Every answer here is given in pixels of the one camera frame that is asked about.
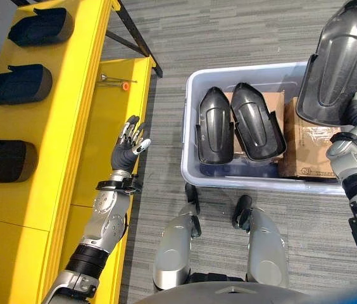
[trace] robot leg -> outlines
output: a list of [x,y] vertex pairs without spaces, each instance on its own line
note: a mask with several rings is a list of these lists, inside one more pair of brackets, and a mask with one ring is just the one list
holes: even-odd
[[189,203],[165,227],[153,265],[153,282],[158,289],[184,284],[190,274],[191,238],[201,235],[196,188],[185,185]]
[[250,232],[247,281],[287,288],[289,274],[284,241],[268,215],[251,205],[251,198],[242,196],[233,218],[235,227]]

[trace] cardboard box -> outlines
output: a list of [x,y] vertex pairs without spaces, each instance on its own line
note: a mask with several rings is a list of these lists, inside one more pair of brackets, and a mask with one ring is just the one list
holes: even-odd
[[[232,92],[225,92],[225,96],[228,98],[229,102],[232,100]],[[275,117],[279,123],[279,127],[282,133],[284,133],[284,91],[282,92],[268,92],[262,93],[265,98],[268,111],[271,113],[275,111]],[[231,120],[234,121],[233,114],[231,112]],[[247,157],[246,152],[243,151],[239,140],[235,136],[234,139],[234,154],[238,156]],[[278,155],[275,158],[272,158],[273,161],[277,161],[283,158],[283,155]]]
[[340,132],[337,127],[321,127],[298,117],[297,97],[285,106],[284,136],[287,151],[279,161],[281,177],[334,179],[335,175],[326,157],[332,144],[329,139]]

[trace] translucent plastic bin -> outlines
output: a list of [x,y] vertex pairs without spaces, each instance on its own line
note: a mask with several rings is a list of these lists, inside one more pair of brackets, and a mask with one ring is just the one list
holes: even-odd
[[274,65],[239,66],[214,68],[194,72],[187,80],[181,173],[183,178],[201,187],[232,187],[267,189],[305,193],[344,194],[337,182],[307,182],[281,179],[276,164],[269,161],[247,161],[235,157],[224,165],[205,165],[199,161],[196,139],[199,104],[210,87],[220,87],[232,92],[239,82],[252,84],[261,92],[285,91],[285,102],[298,96],[305,72],[306,62]]

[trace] yellow panel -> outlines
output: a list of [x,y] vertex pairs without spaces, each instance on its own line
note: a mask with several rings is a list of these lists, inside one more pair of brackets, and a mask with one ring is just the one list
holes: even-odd
[[29,141],[39,152],[33,177],[0,184],[0,221],[49,231],[39,300],[58,271],[111,2],[54,0],[18,8],[13,23],[33,15],[34,8],[65,7],[75,19],[74,32],[67,42],[52,46],[18,47],[7,40],[0,55],[0,73],[7,65],[42,63],[53,76],[45,100],[0,106],[0,139]]
[[131,115],[140,116],[140,122],[145,119],[152,65],[151,58],[100,62],[98,74],[137,82],[131,83],[129,91],[105,86],[97,86],[94,90],[73,190],[73,205],[92,206],[97,183],[110,176],[111,152],[124,123]]
[[[120,128],[131,115],[139,115],[141,120],[145,118],[153,65],[152,58],[112,60],[100,63],[99,74],[105,73],[109,77],[132,79],[137,83],[132,83],[129,92],[122,91],[118,87],[97,87],[94,91],[84,147],[73,190],[73,205],[68,216],[61,269],[67,264],[76,248],[84,225],[91,215],[93,199],[97,194],[95,190],[97,183],[106,180],[110,175],[111,151]],[[100,277],[100,287],[94,303],[118,303],[126,242],[125,236],[108,258]]]
[[0,222],[0,304],[37,303],[47,235]]

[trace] robot finger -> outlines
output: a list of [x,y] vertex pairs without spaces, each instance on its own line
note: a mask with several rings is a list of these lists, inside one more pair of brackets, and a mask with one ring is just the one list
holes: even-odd
[[133,154],[138,155],[139,153],[145,151],[146,149],[148,149],[151,143],[152,141],[149,138],[143,140],[140,144],[137,144],[132,148]]
[[142,122],[132,137],[132,144],[135,146],[142,131],[146,128],[146,122]]
[[139,116],[131,116],[129,119],[128,119],[128,122],[130,123],[129,127],[128,127],[128,130],[127,130],[127,138],[130,139],[132,138],[132,136],[134,135],[134,130],[135,130],[135,127],[136,127],[136,124],[138,123],[139,121]]
[[123,128],[120,132],[120,135],[118,136],[117,144],[123,144],[126,142],[126,140],[129,137],[129,133],[135,128],[136,123],[139,121],[139,117],[132,115],[127,122],[125,122],[125,125],[123,125]]

